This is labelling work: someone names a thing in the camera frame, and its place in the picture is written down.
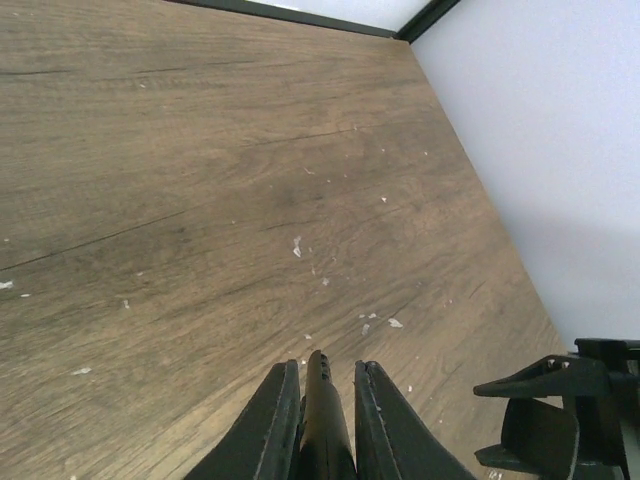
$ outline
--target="paper scrap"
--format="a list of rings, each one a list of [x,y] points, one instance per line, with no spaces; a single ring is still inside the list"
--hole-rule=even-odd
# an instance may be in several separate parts
[[[390,318],[389,319],[389,326],[391,328],[402,328],[404,327],[404,325],[402,325],[399,321],[397,321],[395,318]]]
[[[75,372],[72,372],[71,375],[86,375],[90,371],[91,369],[89,367],[83,367],[80,370],[76,370]]]
[[[295,247],[293,249],[293,253],[298,258],[302,257],[302,251],[300,250],[300,240],[302,240],[302,237],[296,237],[293,239],[293,245]]]

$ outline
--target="wood grain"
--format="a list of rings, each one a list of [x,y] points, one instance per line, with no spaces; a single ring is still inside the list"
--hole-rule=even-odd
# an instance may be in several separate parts
[[[504,404],[472,386],[561,345],[406,44],[151,0],[0,18],[6,478],[181,478],[315,348],[351,422],[377,360],[491,476]]]

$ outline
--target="black plastic part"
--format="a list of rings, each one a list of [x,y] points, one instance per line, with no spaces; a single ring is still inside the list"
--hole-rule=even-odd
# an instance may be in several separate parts
[[[473,480],[376,362],[356,363],[359,480]]]
[[[277,363],[218,446],[185,480],[290,478],[297,457],[299,415],[298,364]]]
[[[510,398],[500,445],[482,465],[544,479],[640,479],[640,342],[578,339],[476,395]],[[563,409],[533,397],[561,396]]]
[[[213,8],[215,10],[224,10],[227,12],[243,13],[256,17],[271,18],[273,20],[282,20],[285,22],[301,23],[304,25],[312,25],[314,27],[330,28],[333,30],[342,30],[345,32],[361,33],[363,35],[372,35],[375,37],[391,38],[395,34],[392,30],[384,28],[372,27],[370,25],[362,25],[360,23],[348,22],[346,20],[338,20],[336,18],[324,17],[322,15],[314,15],[313,13],[301,12],[299,10],[290,10],[288,8],[276,7],[259,2],[251,2],[248,0],[167,0],[172,3],[182,3],[195,7]]]
[[[331,383],[329,360],[320,350],[307,365],[299,480],[356,480],[349,432],[340,396]]]
[[[604,397],[611,394],[609,372],[597,360],[549,355],[519,372],[474,387],[479,397],[544,398],[567,395]]]
[[[397,40],[415,42],[420,35],[444,17],[460,0],[432,0],[394,36]]]

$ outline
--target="dust speck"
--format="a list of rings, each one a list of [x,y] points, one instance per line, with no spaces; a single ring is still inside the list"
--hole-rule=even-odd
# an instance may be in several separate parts
[[[300,240],[302,240],[302,237],[296,237],[293,239],[293,253],[298,258],[302,257],[302,251],[300,250]]]
[[[74,372],[71,372],[71,375],[86,375],[87,373],[89,373],[91,371],[91,368],[89,367],[82,367],[80,370],[76,370]]]

